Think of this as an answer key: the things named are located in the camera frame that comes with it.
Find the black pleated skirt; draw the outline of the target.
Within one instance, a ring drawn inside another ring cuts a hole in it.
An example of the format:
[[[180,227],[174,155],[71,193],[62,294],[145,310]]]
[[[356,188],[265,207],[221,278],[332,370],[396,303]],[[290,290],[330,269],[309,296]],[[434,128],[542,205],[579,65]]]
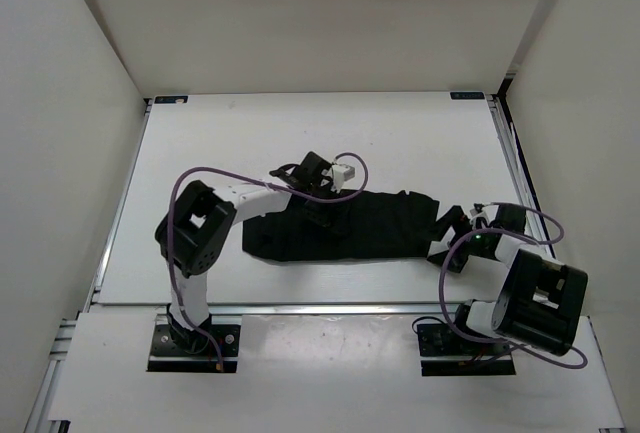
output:
[[[350,232],[337,237],[296,209],[243,223],[242,249],[267,261],[337,262],[426,257],[440,202],[422,193],[365,191],[347,201]]]

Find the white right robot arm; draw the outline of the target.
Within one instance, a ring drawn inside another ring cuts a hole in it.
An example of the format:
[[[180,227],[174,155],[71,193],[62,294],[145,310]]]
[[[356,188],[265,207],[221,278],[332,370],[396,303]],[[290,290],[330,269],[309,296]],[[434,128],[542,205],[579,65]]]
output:
[[[508,344],[531,355],[564,356],[573,348],[588,275],[545,252],[564,238],[557,220],[523,205],[491,205],[497,209],[494,218],[488,217],[486,204],[476,203],[470,213],[456,205],[431,228],[437,241],[454,232],[447,250],[428,257],[440,268],[438,300],[450,343],[464,353],[481,344]],[[446,277],[462,272],[471,257],[503,265],[504,283],[496,299],[470,299],[450,315]]]

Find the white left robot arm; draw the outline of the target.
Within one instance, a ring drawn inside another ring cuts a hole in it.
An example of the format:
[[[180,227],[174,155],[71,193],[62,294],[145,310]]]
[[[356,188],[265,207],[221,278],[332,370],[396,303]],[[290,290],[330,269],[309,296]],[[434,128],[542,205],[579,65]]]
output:
[[[231,229],[248,220],[285,211],[293,199],[306,206],[340,204],[356,169],[309,152],[298,163],[252,179],[216,168],[196,167],[176,181],[169,211],[155,231],[171,284],[169,335],[189,355],[209,349],[221,355],[212,334],[207,273],[218,260]]]

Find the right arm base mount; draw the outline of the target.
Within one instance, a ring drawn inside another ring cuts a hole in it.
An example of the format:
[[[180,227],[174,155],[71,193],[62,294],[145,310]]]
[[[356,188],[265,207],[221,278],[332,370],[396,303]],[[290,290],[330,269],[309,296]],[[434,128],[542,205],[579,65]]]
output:
[[[418,340],[423,377],[512,376],[516,374],[509,348],[461,338],[437,316],[416,318],[411,324]]]

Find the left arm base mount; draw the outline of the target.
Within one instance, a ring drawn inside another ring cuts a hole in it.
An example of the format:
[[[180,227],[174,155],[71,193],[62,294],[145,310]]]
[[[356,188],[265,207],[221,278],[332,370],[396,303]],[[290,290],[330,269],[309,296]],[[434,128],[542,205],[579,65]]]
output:
[[[211,323],[200,328],[208,335],[183,327],[171,314],[156,318],[147,371],[154,373],[235,373],[240,324]]]

